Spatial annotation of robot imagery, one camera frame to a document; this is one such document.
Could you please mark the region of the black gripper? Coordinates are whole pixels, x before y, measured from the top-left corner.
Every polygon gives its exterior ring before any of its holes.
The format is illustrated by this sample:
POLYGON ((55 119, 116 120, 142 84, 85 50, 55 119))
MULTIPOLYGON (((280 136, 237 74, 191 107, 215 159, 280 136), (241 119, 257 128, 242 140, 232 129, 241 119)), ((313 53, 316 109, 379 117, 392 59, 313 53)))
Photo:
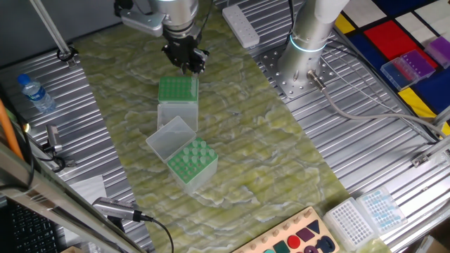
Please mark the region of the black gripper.
POLYGON ((201 74, 205 71, 205 63, 210 52, 197 48, 202 39, 201 32, 188 34, 183 38, 176 38, 172 34, 164 32, 163 37, 167 40, 167 45, 162 50, 167 53, 167 57, 174 66, 181 71, 186 71, 186 61, 178 56, 189 54, 189 70, 195 74, 201 74))

